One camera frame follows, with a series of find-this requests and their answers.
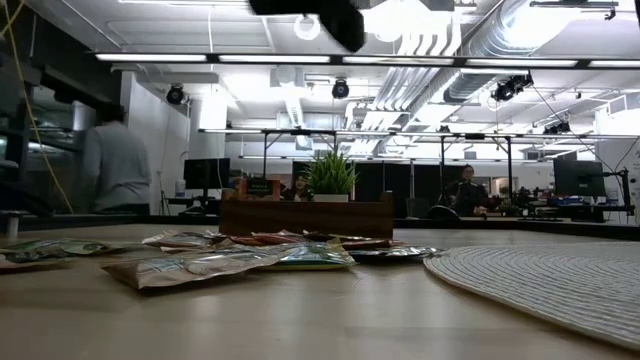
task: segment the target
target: computer monitor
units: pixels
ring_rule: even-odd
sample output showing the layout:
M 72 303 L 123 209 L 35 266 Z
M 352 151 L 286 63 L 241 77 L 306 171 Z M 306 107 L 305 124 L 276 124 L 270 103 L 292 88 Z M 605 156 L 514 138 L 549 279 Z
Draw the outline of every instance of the computer monitor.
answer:
M 602 164 L 596 161 L 553 161 L 558 196 L 606 196 Z
M 230 159 L 185 160 L 186 188 L 189 190 L 225 188 L 229 185 L 230 166 Z

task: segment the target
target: spotlight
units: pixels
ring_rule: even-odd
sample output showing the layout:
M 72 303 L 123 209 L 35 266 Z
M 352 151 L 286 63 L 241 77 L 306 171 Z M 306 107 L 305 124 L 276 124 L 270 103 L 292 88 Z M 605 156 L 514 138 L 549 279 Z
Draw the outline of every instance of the spotlight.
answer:
M 571 127 L 569 126 L 568 122 L 561 122 L 557 126 L 558 126 L 558 133 L 571 132 Z
M 184 104 L 187 97 L 184 94 L 184 85 L 182 84 L 172 84 L 171 90 L 167 93 L 167 102 L 171 105 L 182 105 Z
M 527 75 L 510 76 L 507 81 L 499 82 L 496 90 L 491 93 L 495 101 L 509 101 L 521 93 L 525 87 L 533 85 L 531 73 Z
M 333 85 L 333 90 L 331 90 L 331 95 L 333 95 L 334 99 L 338 100 L 349 96 L 349 85 L 347 85 L 347 80 L 336 79 L 336 83 Z

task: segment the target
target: wooden table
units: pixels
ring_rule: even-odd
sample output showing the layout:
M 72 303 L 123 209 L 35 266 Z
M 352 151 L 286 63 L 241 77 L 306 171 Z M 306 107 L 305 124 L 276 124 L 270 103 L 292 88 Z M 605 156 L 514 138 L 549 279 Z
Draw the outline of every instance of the wooden table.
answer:
M 29 237 L 139 241 L 127 225 Z M 413 244 L 589 242 L 518 231 L 396 230 Z M 148 256 L 140 250 L 123 256 Z M 0 275 L 0 351 L 10 359 L 633 359 L 449 286 L 420 263 L 267 272 L 141 295 L 96 265 Z

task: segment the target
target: round placemat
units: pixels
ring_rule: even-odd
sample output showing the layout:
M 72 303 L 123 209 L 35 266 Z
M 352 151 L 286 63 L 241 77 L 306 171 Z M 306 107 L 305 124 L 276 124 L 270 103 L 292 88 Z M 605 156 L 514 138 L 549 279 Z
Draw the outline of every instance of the round placemat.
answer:
M 640 243 L 473 246 L 424 264 L 453 285 L 640 350 Z

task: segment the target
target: person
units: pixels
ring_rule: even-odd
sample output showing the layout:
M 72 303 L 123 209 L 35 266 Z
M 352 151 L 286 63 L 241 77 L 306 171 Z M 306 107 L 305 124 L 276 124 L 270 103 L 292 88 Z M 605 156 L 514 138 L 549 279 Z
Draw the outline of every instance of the person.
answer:
M 83 182 L 95 213 L 150 214 L 151 171 L 147 149 L 124 125 L 125 111 L 113 106 L 99 113 L 102 126 L 85 139 Z
M 284 191 L 283 197 L 287 201 L 311 201 L 313 198 L 307 188 L 307 179 L 302 175 L 296 177 L 294 188 Z
M 471 165 L 462 168 L 462 178 L 446 190 L 445 195 L 451 199 L 453 209 L 458 216 L 477 216 L 486 209 L 483 207 L 488 201 L 484 186 L 473 182 L 475 171 Z

